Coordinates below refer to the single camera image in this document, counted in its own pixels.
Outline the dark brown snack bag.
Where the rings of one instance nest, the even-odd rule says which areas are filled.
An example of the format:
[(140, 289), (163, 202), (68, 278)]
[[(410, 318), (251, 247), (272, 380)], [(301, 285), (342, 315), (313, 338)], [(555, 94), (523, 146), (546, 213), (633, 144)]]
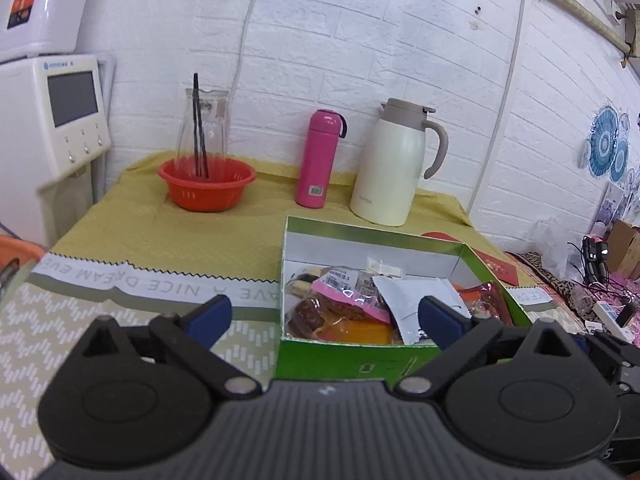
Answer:
[(504, 325), (513, 325), (508, 306), (496, 282), (489, 281), (469, 288), (454, 284), (454, 289), (473, 318), (498, 318)]

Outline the orange snack pouch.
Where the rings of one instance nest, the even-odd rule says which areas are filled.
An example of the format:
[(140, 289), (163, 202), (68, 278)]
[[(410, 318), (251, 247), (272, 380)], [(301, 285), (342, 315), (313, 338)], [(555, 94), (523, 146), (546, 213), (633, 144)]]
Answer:
[(318, 330), (314, 338), (339, 342), (340, 344), (391, 344), (395, 337), (392, 326), (377, 320), (350, 320), (336, 318), (327, 320)]

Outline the pink edged cookie bag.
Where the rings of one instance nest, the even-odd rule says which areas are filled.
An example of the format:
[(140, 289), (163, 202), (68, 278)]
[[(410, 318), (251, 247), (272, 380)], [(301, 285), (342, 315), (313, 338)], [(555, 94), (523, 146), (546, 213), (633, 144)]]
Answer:
[(359, 320), (370, 318), (390, 325), (390, 309), (375, 286), (374, 273), (334, 266), (311, 284), (311, 290), (329, 301), (338, 315)]

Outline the red sausage stick pack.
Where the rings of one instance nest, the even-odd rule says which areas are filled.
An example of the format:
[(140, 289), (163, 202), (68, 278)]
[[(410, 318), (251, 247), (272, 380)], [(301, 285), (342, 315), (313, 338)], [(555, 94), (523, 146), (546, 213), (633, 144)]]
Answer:
[(400, 266), (391, 266), (382, 260), (367, 258), (367, 271), (375, 275), (386, 276), (386, 278), (397, 278), (402, 280), (405, 277), (405, 271)]

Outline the cracker pack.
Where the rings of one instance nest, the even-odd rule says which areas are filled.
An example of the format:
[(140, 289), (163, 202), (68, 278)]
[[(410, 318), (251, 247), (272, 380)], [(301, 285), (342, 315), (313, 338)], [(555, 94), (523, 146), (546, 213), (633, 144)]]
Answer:
[(285, 291), (289, 295), (304, 298), (310, 293), (312, 283), (328, 271), (328, 268), (321, 266), (307, 266), (291, 276), (285, 285)]

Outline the patterned tablecloth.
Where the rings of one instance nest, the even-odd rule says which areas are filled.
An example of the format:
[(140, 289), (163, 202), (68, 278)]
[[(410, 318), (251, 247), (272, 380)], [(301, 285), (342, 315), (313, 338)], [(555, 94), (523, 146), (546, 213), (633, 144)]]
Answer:
[(227, 296), (232, 322), (215, 354), (262, 384), (276, 377), (287, 218), (459, 242), (493, 274), (504, 261), (450, 195), (421, 191), (407, 222), (384, 228), (350, 211), (352, 174), (334, 174), (324, 206), (307, 209), (294, 200), (295, 168), (254, 160), (257, 178), (238, 206), (199, 214), (170, 199), (157, 172), (166, 160), (160, 153), (125, 170), (2, 307), (1, 463), (17, 479), (35, 478), (50, 465), (38, 403), (99, 315), (125, 327), (144, 325), (162, 312), (183, 314)]

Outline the green cardboard box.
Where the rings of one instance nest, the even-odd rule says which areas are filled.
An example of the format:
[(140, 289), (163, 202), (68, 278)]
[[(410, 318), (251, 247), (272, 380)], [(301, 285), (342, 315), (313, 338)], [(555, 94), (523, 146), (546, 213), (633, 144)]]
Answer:
[[(292, 337), (286, 315), (304, 298), (289, 295), (285, 285), (307, 266), (367, 271), (367, 258), (405, 271), (402, 280), (375, 275), (373, 281), (390, 309), (395, 337), (391, 344), (340, 344)], [(468, 245), (297, 217), (285, 221), (280, 281), (281, 339), (274, 376), (278, 379), (382, 378), (392, 384), (438, 355), (438, 347), (419, 324), (419, 304), (432, 296), (462, 314), (472, 315), (454, 289), (496, 282), (513, 325), (527, 326), (524, 310)]]

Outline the round pastry packet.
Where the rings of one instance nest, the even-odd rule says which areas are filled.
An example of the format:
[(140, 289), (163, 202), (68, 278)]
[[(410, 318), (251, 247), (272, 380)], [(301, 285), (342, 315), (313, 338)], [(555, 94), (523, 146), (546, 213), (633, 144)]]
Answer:
[(322, 296), (300, 300), (286, 315), (286, 327), (292, 337), (326, 340), (329, 328), (330, 302)]

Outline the brown cardboard box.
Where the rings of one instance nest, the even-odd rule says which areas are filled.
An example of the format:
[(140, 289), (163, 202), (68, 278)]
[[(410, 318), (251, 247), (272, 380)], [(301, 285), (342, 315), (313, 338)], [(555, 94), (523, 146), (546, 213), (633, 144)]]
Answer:
[(631, 281), (639, 278), (640, 233), (636, 226), (616, 220), (606, 239), (608, 270)]

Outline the red plastic basket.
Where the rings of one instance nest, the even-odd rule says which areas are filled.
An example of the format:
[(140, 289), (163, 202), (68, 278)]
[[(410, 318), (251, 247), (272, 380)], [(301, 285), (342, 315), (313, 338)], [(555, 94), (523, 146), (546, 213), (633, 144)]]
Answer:
[(157, 172), (167, 184), (170, 199), (191, 212), (223, 212), (238, 206), (247, 185), (257, 178), (252, 166), (233, 158), (224, 161), (220, 182), (180, 174), (173, 159), (163, 162)]

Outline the orange plastic basin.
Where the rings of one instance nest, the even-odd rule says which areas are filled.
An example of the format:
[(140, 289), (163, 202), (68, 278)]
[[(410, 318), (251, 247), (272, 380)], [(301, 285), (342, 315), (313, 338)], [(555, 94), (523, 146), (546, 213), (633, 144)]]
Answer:
[(37, 244), (18, 240), (9, 235), (0, 235), (0, 268), (17, 259), (20, 266), (29, 261), (38, 262), (47, 251)]

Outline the pink thermos bottle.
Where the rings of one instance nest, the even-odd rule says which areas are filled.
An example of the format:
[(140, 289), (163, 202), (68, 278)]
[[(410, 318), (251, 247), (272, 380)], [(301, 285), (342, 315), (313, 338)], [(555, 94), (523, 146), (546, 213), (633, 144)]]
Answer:
[(347, 131), (345, 117), (334, 110), (316, 110), (311, 115), (295, 193), (299, 206), (324, 206), (338, 140), (344, 139)]

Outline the clear glass carafe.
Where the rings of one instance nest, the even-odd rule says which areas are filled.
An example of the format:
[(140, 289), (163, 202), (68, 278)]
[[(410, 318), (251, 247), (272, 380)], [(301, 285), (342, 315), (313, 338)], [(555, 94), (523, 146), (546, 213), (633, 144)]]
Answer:
[(175, 170), (186, 180), (221, 182), (227, 155), (228, 93), (186, 89)]

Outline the white water purifier unit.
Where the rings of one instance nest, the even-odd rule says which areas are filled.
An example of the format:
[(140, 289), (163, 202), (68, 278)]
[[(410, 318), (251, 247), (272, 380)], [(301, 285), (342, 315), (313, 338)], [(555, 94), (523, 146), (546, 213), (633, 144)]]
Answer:
[(1, 0), (1, 61), (73, 52), (86, 2)]

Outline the blue wall fan decoration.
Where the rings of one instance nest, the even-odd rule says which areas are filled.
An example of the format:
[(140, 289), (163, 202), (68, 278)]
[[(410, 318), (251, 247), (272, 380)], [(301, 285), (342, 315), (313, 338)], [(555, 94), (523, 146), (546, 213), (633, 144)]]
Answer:
[(618, 183), (628, 169), (630, 120), (625, 112), (605, 105), (594, 115), (589, 134), (578, 158), (578, 167), (587, 168), (599, 179)]

